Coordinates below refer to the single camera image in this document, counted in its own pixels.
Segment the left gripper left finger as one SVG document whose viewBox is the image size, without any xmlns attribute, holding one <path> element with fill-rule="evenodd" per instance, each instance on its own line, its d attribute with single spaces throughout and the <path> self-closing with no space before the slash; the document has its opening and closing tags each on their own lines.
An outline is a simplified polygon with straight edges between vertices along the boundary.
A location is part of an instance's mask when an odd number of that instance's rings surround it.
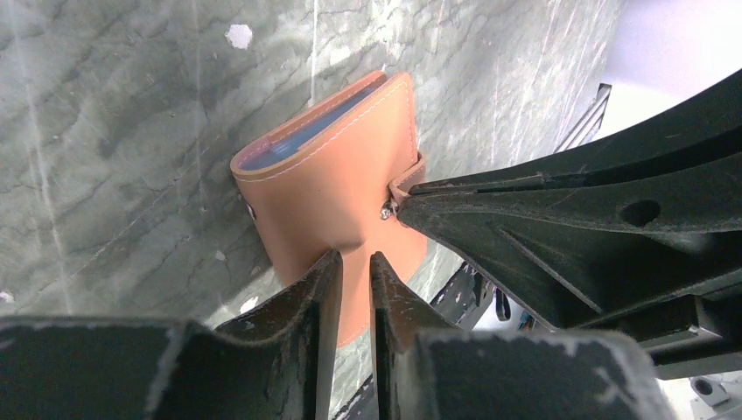
<svg viewBox="0 0 742 420">
<path fill-rule="evenodd" d="M 1 320 L 4 419 L 325 419 L 343 263 L 211 329 L 174 318 Z"/>
</svg>

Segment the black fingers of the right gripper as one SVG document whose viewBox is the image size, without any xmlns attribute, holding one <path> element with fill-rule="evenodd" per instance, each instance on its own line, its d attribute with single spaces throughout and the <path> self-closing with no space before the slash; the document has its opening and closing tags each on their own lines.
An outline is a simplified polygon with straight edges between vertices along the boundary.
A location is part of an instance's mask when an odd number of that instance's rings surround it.
<svg viewBox="0 0 742 420">
<path fill-rule="evenodd" d="M 739 153 L 436 188 L 400 216 L 557 329 L 741 292 Z"/>
</svg>

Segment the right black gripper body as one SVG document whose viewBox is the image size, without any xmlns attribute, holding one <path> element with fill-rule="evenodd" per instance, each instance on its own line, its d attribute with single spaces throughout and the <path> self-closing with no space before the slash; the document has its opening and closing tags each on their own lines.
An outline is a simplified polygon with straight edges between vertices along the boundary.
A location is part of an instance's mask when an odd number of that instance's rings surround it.
<svg viewBox="0 0 742 420">
<path fill-rule="evenodd" d="M 685 295 L 582 326 L 624 333 L 654 362 L 659 378 L 741 369 L 741 284 Z"/>
</svg>

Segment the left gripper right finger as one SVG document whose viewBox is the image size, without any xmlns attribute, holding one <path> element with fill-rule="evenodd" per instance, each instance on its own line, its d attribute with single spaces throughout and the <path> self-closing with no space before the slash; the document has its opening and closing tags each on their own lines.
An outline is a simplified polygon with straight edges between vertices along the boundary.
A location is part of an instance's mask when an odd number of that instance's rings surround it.
<svg viewBox="0 0 742 420">
<path fill-rule="evenodd" d="M 652 361 L 616 332 L 465 331 L 370 259 L 382 419 L 671 419 Z"/>
</svg>

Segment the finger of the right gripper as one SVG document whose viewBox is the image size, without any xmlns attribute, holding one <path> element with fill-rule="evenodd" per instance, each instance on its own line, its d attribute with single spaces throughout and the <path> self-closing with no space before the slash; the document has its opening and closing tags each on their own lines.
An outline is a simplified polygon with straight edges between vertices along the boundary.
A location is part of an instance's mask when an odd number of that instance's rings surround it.
<svg viewBox="0 0 742 420">
<path fill-rule="evenodd" d="M 525 164 L 417 185 L 414 194 L 494 193 L 647 179 L 741 152 L 741 74 L 610 136 Z"/>
</svg>

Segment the brown leather card holder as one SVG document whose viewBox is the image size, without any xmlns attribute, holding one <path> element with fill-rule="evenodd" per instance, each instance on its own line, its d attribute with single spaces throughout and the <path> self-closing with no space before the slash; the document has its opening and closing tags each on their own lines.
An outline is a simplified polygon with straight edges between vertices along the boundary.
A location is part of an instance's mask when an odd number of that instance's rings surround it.
<svg viewBox="0 0 742 420">
<path fill-rule="evenodd" d="M 409 74 L 367 74 L 239 150 L 230 170 L 284 285 L 327 250 L 343 260 L 337 344 L 370 325 L 370 258 L 383 253 L 403 281 L 427 252 L 399 221 L 425 176 Z"/>
</svg>

